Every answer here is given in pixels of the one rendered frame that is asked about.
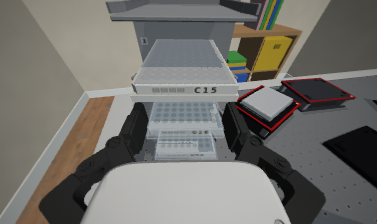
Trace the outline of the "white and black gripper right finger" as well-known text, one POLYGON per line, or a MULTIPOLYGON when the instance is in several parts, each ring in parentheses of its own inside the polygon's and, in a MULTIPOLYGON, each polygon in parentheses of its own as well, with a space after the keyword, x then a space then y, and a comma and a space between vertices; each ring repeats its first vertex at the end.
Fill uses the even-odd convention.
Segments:
POLYGON ((264 146, 263 140, 251 135, 234 102, 228 102, 222 116, 224 134, 234 160, 261 168, 268 178, 277 182, 284 193, 281 201, 291 224, 312 224, 324 206, 324 194, 296 169, 287 159, 264 146), (259 161, 259 162, 258 162, 259 161))

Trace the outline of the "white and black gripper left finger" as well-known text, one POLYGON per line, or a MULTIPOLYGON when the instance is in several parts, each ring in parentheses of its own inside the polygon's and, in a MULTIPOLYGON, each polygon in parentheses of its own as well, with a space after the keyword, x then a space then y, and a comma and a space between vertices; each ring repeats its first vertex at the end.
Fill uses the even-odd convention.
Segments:
POLYGON ((136 102, 119 135, 42 198, 39 210, 49 224, 80 224, 87 209, 84 198, 91 187, 114 167, 136 162, 134 156, 142 150, 148 121, 144 104, 136 102))

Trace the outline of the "grey speckled base plate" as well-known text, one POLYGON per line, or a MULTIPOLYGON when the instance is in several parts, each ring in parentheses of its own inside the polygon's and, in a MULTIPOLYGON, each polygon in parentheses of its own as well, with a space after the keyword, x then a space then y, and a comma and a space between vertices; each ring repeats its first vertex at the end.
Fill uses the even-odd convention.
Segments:
POLYGON ((313 224, 377 224, 377 188, 322 143, 369 126, 377 131, 377 75, 328 80, 357 97, 342 108, 293 114, 264 146, 289 161, 326 197, 313 224))

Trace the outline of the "grey plate hotel rack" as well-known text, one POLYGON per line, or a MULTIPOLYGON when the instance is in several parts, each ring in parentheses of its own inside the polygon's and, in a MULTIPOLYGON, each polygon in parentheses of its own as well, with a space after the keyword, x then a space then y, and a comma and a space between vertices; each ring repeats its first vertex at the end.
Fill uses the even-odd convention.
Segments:
POLYGON ((241 0, 105 2, 111 21, 133 21, 144 62, 157 39, 213 40, 227 62, 235 23, 256 23, 261 5, 241 0), (115 13, 115 14, 114 14, 115 13))

